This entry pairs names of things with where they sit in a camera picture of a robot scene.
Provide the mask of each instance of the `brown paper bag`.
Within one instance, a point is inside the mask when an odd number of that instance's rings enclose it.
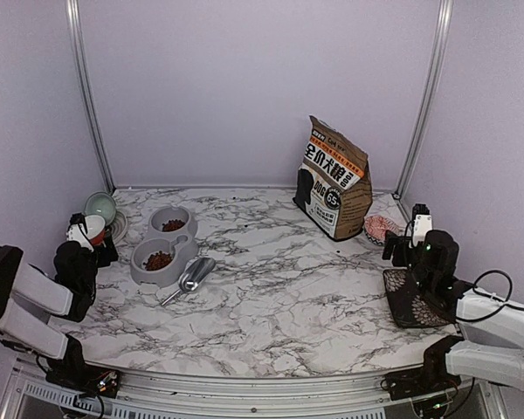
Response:
[[[297,174],[295,203],[330,238],[340,241],[362,231],[373,203],[368,156],[315,117]]]

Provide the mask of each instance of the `gray pet feeder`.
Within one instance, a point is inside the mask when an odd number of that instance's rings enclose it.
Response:
[[[168,220],[181,220],[184,226],[175,231],[163,231],[163,224]],[[197,221],[183,207],[164,207],[154,212],[149,218],[146,238],[132,252],[130,273],[134,282],[157,284],[161,288],[174,284],[188,261],[198,253],[194,239],[197,231]],[[168,253],[173,260],[160,270],[146,271],[144,264],[158,251]]]

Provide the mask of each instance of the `marble tabletop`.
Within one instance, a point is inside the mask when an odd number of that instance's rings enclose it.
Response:
[[[216,377],[354,374],[418,364],[453,326],[399,329],[384,294],[382,248],[364,234],[335,243],[292,202],[293,189],[123,189],[120,261],[100,269],[97,299],[79,324],[86,360],[113,367]],[[166,307],[176,285],[130,278],[149,216],[181,205],[198,221],[201,256],[217,267],[196,294]],[[372,214],[403,218],[390,195]]]

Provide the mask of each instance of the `green bowl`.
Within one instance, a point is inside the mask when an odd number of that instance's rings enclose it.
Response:
[[[84,214],[102,216],[105,218],[105,225],[109,225],[116,217],[116,203],[109,194],[96,192],[87,198]]]

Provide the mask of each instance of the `brown kibble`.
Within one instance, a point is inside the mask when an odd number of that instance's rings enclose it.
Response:
[[[148,258],[148,262],[144,262],[146,271],[159,271],[173,261],[173,258],[168,253],[158,251]]]
[[[175,231],[184,227],[185,222],[181,220],[168,220],[163,225],[163,231]]]

